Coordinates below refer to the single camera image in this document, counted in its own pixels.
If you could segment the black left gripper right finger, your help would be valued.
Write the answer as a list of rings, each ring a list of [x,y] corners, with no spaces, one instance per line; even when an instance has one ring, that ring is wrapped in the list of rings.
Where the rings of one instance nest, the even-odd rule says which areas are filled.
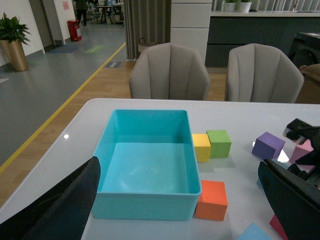
[[[259,163],[266,198],[290,240],[320,238],[320,190],[276,162]]]

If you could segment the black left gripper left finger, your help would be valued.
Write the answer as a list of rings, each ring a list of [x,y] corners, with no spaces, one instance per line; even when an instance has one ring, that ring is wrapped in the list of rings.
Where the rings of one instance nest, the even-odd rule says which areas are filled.
[[[79,240],[101,175],[93,156],[30,205],[1,223],[2,240]]]

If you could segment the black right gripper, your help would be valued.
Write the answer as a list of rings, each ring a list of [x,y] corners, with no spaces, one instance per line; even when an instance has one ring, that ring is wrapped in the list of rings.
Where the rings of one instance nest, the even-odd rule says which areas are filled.
[[[320,151],[313,147],[311,142],[305,141],[311,141],[319,133],[319,126],[312,126],[298,118],[291,121],[283,131],[284,137],[309,150],[307,154],[291,164],[287,170],[317,189],[320,189]],[[306,172],[301,170],[298,165],[312,166],[312,169]]]

